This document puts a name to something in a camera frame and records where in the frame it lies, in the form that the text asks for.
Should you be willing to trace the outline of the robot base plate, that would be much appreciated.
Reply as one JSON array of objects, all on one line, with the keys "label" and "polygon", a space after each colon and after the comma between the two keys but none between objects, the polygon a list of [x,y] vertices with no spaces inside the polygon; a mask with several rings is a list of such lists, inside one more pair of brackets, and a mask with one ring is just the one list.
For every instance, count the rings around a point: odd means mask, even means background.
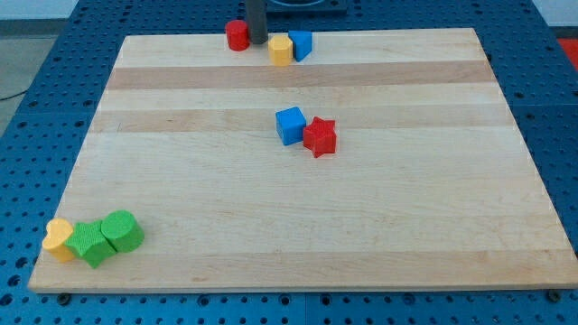
[{"label": "robot base plate", "polygon": [[266,0],[269,13],[346,13],[348,0]]}]

